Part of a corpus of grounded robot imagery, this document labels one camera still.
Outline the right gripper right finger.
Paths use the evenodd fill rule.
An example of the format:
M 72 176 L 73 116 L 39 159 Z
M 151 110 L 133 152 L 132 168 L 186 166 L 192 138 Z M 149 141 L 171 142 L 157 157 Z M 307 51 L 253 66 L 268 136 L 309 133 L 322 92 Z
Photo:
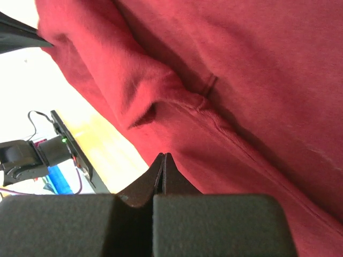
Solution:
M 162 194 L 202 194 L 180 173 L 171 153 L 162 163 Z

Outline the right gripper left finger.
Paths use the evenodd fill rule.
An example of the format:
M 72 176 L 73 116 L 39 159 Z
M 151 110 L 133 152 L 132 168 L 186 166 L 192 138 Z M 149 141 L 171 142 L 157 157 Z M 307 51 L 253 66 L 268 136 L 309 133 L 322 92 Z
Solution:
M 158 190 L 163 160 L 164 154 L 158 154 L 147 171 L 116 195 L 133 208 L 140 208 L 148 203 Z

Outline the maroon t shirt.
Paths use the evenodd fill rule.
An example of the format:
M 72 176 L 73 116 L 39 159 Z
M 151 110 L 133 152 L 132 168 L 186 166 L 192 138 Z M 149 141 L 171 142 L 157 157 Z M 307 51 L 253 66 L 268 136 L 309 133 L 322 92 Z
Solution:
M 342 256 L 342 1 L 37 1 L 66 80 L 203 193 L 264 193 Z

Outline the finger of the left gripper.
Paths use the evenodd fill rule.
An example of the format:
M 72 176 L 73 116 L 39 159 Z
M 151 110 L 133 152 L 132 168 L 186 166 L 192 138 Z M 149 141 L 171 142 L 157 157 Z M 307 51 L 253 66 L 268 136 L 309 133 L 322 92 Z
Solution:
M 38 36 L 37 29 L 1 12 L 1 54 L 23 49 L 53 45 Z

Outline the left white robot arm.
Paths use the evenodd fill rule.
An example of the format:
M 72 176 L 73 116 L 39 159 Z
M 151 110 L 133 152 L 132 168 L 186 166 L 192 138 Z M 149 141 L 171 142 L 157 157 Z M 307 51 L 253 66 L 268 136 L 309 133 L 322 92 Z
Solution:
M 44 48 L 53 45 L 38 36 L 37 29 L 1 13 L 1 54 L 24 48 Z M 48 168 L 72 157 L 63 137 L 35 144 L 31 139 L 1 143 L 3 186 L 24 180 L 44 177 Z

